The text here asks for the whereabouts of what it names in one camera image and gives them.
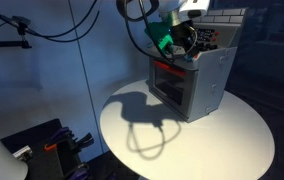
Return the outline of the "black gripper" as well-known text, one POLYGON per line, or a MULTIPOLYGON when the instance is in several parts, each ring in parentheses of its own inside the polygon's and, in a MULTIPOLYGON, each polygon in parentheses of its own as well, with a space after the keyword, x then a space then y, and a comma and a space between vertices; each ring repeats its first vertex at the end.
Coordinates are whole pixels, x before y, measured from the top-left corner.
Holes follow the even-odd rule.
POLYGON ((179 25, 172 26, 170 32, 176 46, 182 47, 185 52, 191 49, 190 54, 197 54, 198 49, 196 46, 193 46, 194 31, 192 28, 193 22, 188 20, 179 25))

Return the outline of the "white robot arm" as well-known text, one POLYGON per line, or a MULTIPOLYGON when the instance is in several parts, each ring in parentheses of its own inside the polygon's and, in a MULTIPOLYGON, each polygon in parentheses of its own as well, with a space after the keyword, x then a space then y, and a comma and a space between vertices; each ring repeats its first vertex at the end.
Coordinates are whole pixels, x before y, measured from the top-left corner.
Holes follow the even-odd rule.
POLYGON ((207 14, 210 0, 159 0, 158 13, 168 28, 173 42, 169 52, 182 55, 190 52, 197 41, 192 20, 207 14))

